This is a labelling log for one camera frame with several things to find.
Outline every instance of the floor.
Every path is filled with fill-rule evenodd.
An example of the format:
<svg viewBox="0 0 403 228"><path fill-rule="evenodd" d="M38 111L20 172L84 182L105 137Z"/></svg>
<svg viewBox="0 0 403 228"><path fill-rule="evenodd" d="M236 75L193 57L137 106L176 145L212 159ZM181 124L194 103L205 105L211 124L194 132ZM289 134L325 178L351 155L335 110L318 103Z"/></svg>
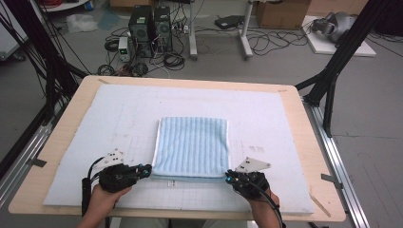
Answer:
<svg viewBox="0 0 403 228"><path fill-rule="evenodd" d="M104 24L103 28L92 32L65 34L89 71L96 72L98 66L106 62L105 38L113 30L125 27L128 20L116 18L103 7L92 12L70 9L52 17L63 27L63 18L73 13L89 14L97 22L107 19L116 24ZM215 12L202 10L197 24L213 28L216 18ZM198 61L189 58L186 46L184 69L157 69L146 77L296 85L319 73L332 57L314 54L309 45L305 45L273 50L245 61L236 34L207 31L197 35ZM403 111L403 44L369 38L378 43L366 40L376 57L352 58L337 81L332 132L370 226L397 228L403 226L403 123L400 120ZM66 45L64 49L68 61L82 67ZM115 60L112 65L121 66L122 63ZM0 159L3 159L45 100L29 61L0 62L0 72ZM308 92L309 88L303 89L300 95ZM78 217L67 216L12 215L8 212L12 195L0 209L0 227L53 227L54 224L73 227L79 221ZM286 223L287 227L309 227L305 222ZM175 224L177 227L199 227L202 223L186 220L175 221ZM354 227L348 219L317 225Z"/></svg>

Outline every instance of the folded towel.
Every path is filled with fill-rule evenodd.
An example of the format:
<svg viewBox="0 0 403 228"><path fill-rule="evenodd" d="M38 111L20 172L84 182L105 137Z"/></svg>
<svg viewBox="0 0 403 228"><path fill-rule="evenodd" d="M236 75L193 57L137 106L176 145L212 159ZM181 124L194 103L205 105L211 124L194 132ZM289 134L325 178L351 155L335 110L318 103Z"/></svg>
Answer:
<svg viewBox="0 0 403 228"><path fill-rule="evenodd" d="M224 177L229 169L227 136L228 123L223 119L161 118L153 175L182 181Z"/></svg>

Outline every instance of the black cable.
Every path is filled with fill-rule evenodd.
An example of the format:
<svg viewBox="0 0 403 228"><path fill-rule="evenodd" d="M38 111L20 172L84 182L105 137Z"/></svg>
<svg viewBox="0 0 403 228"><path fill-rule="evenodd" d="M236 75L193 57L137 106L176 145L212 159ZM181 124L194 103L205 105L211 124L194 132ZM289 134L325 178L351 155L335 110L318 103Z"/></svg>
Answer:
<svg viewBox="0 0 403 228"><path fill-rule="evenodd" d="M176 11L176 14L175 14L175 16L174 16L174 18L172 19L172 22L171 22L171 24L176 29L181 29L180 22L183 20L183 19L181 19L181 20L177 21L177 17L178 17L180 9L181 9L181 3L178 3L178 7L171 12L171 14L172 14L172 13L174 13Z"/></svg>
<svg viewBox="0 0 403 228"><path fill-rule="evenodd" d="M394 54L396 54L396 55L398 55L398 56L400 56L400 57L403 57L402 54L399 54L399 53L397 53L396 51L394 51L394 50L392 50L392 49L390 49L390 48L387 48L387 47L385 47L385 46L379 44L378 42L376 42L375 40L370 39L369 37L367 37L367 39L370 40L370 41L372 41L372 42L374 42L375 44L377 44L377 45L379 45L379 46L381 46L381 47L387 49L387 50L390 51L391 53L394 53Z"/></svg>
<svg viewBox="0 0 403 228"><path fill-rule="evenodd" d="M55 27L55 25L54 25L53 22L51 21L50 17L48 16L48 10L47 10L47 8L41 8L41 7L38 5L38 3L37 3L37 6L38 6L38 8L40 9L40 12L41 12L42 16L43 16L44 18L47 18L48 21L50 22L50 25L51 25L51 27L53 28L53 32L54 32L53 40L54 40L55 43L57 44L57 46L58 46L58 48L59 48L59 51L61 52L63 58L66 59L66 56L65 56L65 53L64 53L64 51L63 51L63 48L62 48L61 42L59 41L58 36L55 35L56 32L60 35L60 37L62 37L63 41L65 41L65 43L66 43L66 45L68 46L68 48L71 50L71 52L73 52L74 56L77 58L77 60L80 62L80 64L84 67L84 69L86 70L86 72L87 72L88 74L92 74L92 73L89 71L89 69L86 67L86 65L83 63L83 61L80 59L80 57L77 55L77 53L74 51L74 49L71 47L70 43L65 39L65 36L60 32L59 29L57 29L57 28Z"/></svg>
<svg viewBox="0 0 403 228"><path fill-rule="evenodd" d="M195 32L202 32L202 31L208 31L208 30L217 31L217 32L228 32L228 31L239 30L239 28L238 28L238 27L235 27L235 28L226 29L226 30L216 29L216 28L202 28L202 29L200 29L200 30L195 30Z"/></svg>
<svg viewBox="0 0 403 228"><path fill-rule="evenodd" d="M57 100L63 98L69 100L77 89L78 83L72 75L70 64L63 55L61 56L61 52L59 52L55 44L53 44L44 26L38 19L31 2L15 2L12 0L4 0L4 2L13 13L16 21L24 30L29 40L33 43L34 50L28 47L27 42L25 42L21 35L13 28L9 28L9 33L27 54L35 68L38 81L40 81L39 77L47 81L45 88L40 82L41 88L47 97L47 116L45 119L45 122L47 122L54 116L54 105Z"/></svg>
<svg viewBox="0 0 403 228"><path fill-rule="evenodd" d="M110 33L110 35L105 38L105 41L119 40L119 39L120 39L121 37L123 37L124 34L125 34L126 32L128 32L128 31L129 31L128 27L118 28L118 29L112 31L112 32Z"/></svg>
<svg viewBox="0 0 403 228"><path fill-rule="evenodd" d="M300 34L296 34L294 32L290 32L290 31L270 31L268 33L265 33L265 32L259 31L259 30L252 30L252 31L262 33L262 35L256 35L256 36L248 35L248 37L249 37L248 41L249 42L251 40L257 39L255 45L253 47L251 47L251 49L254 51L255 54L257 54L259 56L266 55L266 54L268 54L269 52L271 52L273 50L287 48L287 47L289 47L291 45L293 45L293 46L305 46L305 45L308 44L307 34L300 35ZM296 38L294 40L289 41L289 40L286 39L286 37L289 36L289 35L296 36ZM275 38L275 39L277 39L277 40L279 40L281 42L284 42L285 44L283 44L283 45L277 44L273 39L270 39L270 37ZM266 40L267 43L266 43L264 48L257 49L257 46L259 45L260 39ZM303 44L296 43L296 42L299 42L302 39L305 39ZM269 47L270 44L273 44L276 47L266 50Z"/></svg>
<svg viewBox="0 0 403 228"><path fill-rule="evenodd" d="M96 163L98 163L100 160L102 160L103 158L104 158L104 157L101 157L101 158L97 159L97 160L89 167L88 175L87 175L87 177L88 177L89 179L91 178L92 167L93 167Z"/></svg>
<svg viewBox="0 0 403 228"><path fill-rule="evenodd" d="M0 20L2 20L1 24L3 24L3 27L10 33L10 35L15 39L15 41L19 44L19 46L23 49L24 52L28 52L38 62L38 64L41 64L42 68L45 68L43 62L40 61L41 58L39 54L34 52L28 45L26 45L24 38L20 35L20 33L17 30L14 29L5 6L3 5L3 3L1 5L8 17L8 19L6 19L6 17L2 13L0 13Z"/></svg>
<svg viewBox="0 0 403 228"><path fill-rule="evenodd" d="M11 19L10 19L10 17L9 17L9 14L7 13L7 9L6 9L6 7L3 5L3 1L0 1L0 4L1 4L1 7L3 8L4 12L6 13L7 18L9 19L9 26L13 28Z"/></svg>
<svg viewBox="0 0 403 228"><path fill-rule="evenodd" d="M118 40L109 40L105 43L105 49L110 52L116 52L119 49L119 39Z"/></svg>
<svg viewBox="0 0 403 228"><path fill-rule="evenodd" d="M154 70L161 69L161 68L164 68L164 66L156 66L155 68L148 70L147 74Z"/></svg>
<svg viewBox="0 0 403 228"><path fill-rule="evenodd" d="M95 180L100 178L100 173L94 174L94 176L91 178L91 183L93 183Z"/></svg>
<svg viewBox="0 0 403 228"><path fill-rule="evenodd" d="M378 33L378 32L370 33L370 36L375 39L383 39L385 41L392 42L392 43L403 43L403 37L399 37L399 36L382 34L382 33Z"/></svg>
<svg viewBox="0 0 403 228"><path fill-rule="evenodd" d="M184 13L183 5L184 5L184 4L182 4L182 6L181 6L181 8L182 8L182 14L183 14L183 19L184 19L183 24L186 25L186 23L187 23L187 17L186 17L186 13Z"/></svg>
<svg viewBox="0 0 403 228"><path fill-rule="evenodd" d="M177 54L178 54L178 55L182 55L183 52L184 52L184 44L183 44L183 42L182 42L182 40L181 40L181 35L179 35L178 32L177 32L176 38L178 39L179 43L181 43L181 46L182 46L181 51L179 51Z"/></svg>
<svg viewBox="0 0 403 228"><path fill-rule="evenodd" d="M98 67L98 70L97 70L98 75L105 75L106 72L108 72L107 75L114 75L115 69L110 65L100 65Z"/></svg>
<svg viewBox="0 0 403 228"><path fill-rule="evenodd" d="M163 57L163 65L170 70L181 70L184 68L184 58L176 53L166 53Z"/></svg>
<svg viewBox="0 0 403 228"><path fill-rule="evenodd" d="M202 6L204 5L204 1L205 1L205 0L202 0L202 2L201 2L201 7L199 8L198 12L196 12L196 15L195 15L193 18L190 18L191 21L190 21L189 25L192 24L192 22L194 22L194 21L196 20L196 17L198 16L199 12L200 12L201 9L202 9Z"/></svg>
<svg viewBox="0 0 403 228"><path fill-rule="evenodd" d="M26 53L27 57L29 58L29 60L31 61L31 63L32 63L34 69L35 69L36 76L37 76L37 78L38 78L39 85L40 85L40 87L41 87L41 89L42 89L42 92L43 92L44 94L46 94L45 89L44 89L44 86L42 85L42 81L39 79L39 77L41 77L41 78L43 78L43 79L46 79L46 77L45 77L44 73L42 72L42 70L36 65L36 63L38 63L39 60L42 60L42 59L40 59L39 56L35 56L34 54L32 54L32 53L33 53L33 50L31 50L30 48L27 48L27 45L26 45L25 43L23 43L22 40L20 40L19 37L21 37L21 36L19 36L18 32L16 32L15 30L13 30L13 29L12 29L12 26L9 27L9 26L7 25L7 23L4 21L4 19L5 19L5 18L4 18L3 15L0 13L0 24L3 25L3 27L9 32L9 34L15 39L15 41L17 42L17 44L19 44L19 46L20 46L20 47L23 49L23 51Z"/></svg>

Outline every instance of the wooden board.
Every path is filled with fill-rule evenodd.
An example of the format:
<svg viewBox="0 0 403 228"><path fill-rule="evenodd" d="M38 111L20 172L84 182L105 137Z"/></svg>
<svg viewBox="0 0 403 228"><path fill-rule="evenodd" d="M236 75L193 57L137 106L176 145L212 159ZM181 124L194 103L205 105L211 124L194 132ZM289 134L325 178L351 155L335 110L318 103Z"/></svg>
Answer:
<svg viewBox="0 0 403 228"><path fill-rule="evenodd" d="M231 168L246 157L270 162L262 170L282 199L284 215L313 213L299 157L278 93L138 85L102 85L61 160L45 205L81 205L81 179L89 166L119 150L125 164L151 163L162 117L228 121ZM222 178L218 183L147 179L117 207L204 211L250 210Z"/></svg>
<svg viewBox="0 0 403 228"><path fill-rule="evenodd" d="M19 214L81 215L81 207L45 206L43 205L43 201L53 182L60 160L70 145L86 111L90 107L96 91L103 84L215 88L278 93L284 105L304 177L308 184L309 194L314 205L314 213L312 215L288 215L283 218L285 220L310 221L342 221L346 218L334 185L320 178L320 174L329 175L329 171L323 160L315 133L297 90L293 86L101 76L88 76L83 80L39 155L39 159L48 162L47 165L43 168L31 167L26 179L9 206L10 212ZM115 209L111 213L111 216L172 219L252 219L250 213L244 212L218 213L210 211L194 212L185 210L123 208Z"/></svg>

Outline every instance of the desk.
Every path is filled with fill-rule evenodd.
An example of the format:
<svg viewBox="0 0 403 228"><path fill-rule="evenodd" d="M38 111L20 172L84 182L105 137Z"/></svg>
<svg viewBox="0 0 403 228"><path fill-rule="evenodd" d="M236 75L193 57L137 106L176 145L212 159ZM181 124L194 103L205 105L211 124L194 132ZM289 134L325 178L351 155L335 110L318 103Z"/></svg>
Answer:
<svg viewBox="0 0 403 228"><path fill-rule="evenodd" d="M276 0L248 0L246 4L246 10L243 21L243 28L240 30L240 41L242 43L243 49L245 51L245 60L248 60L253 56L252 49L249 45L248 38L246 37L246 32L248 31L249 20L251 18L252 7L254 1L260 2L276 2ZM193 15L193 4L195 0L190 0L190 33L189 33L189 46L190 46L190 57L192 60L198 59L198 50L196 47L196 35L195 35L195 19L197 15Z"/></svg>
<svg viewBox="0 0 403 228"><path fill-rule="evenodd" d="M74 133L85 116L87 109L90 107L98 87L102 84L215 88L278 93L287 113L287 119L315 207L315 212L312 215L284 216L284 220L342 221L345 219L345 213L334 185L320 178L320 174L329 175L329 171L297 90L293 86L101 76L88 76L81 83L38 157L48 163L43 168L31 167L26 179L10 204L9 210L11 213L81 215L80 207L44 206L43 200L47 195L63 154L73 139ZM240 212L121 208L116 208L111 213L111 216L171 219L252 219L250 213Z"/></svg>

